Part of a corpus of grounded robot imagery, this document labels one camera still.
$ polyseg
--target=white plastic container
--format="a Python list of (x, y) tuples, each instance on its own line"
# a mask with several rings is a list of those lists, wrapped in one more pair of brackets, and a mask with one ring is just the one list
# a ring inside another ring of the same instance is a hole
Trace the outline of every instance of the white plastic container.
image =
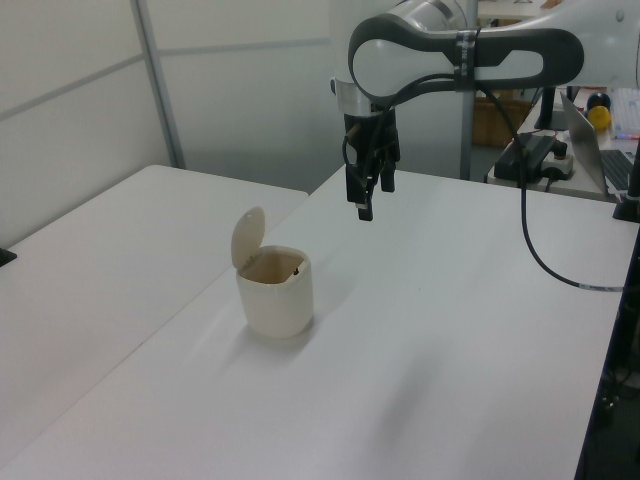
[(261, 247), (264, 210), (255, 207), (238, 221), (231, 257), (249, 325), (273, 338), (301, 333), (313, 317), (311, 262), (304, 252), (288, 247)]

